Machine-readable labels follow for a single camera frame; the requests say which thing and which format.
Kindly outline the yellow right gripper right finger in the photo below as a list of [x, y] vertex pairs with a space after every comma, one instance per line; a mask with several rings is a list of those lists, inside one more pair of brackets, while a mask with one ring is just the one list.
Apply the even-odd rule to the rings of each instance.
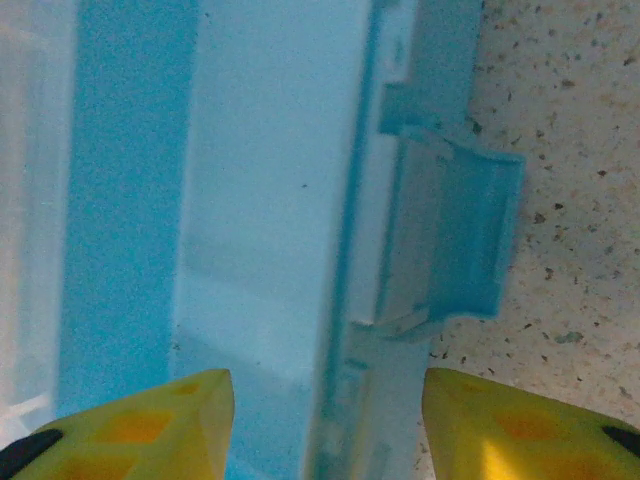
[[425, 374], [438, 479], [636, 479], [639, 431], [613, 417], [447, 368]]

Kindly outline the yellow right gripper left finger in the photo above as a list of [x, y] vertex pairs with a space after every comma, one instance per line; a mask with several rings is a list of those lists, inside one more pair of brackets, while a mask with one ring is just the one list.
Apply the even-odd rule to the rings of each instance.
[[221, 479], [234, 418], [210, 369], [43, 425], [1, 451], [4, 479]]

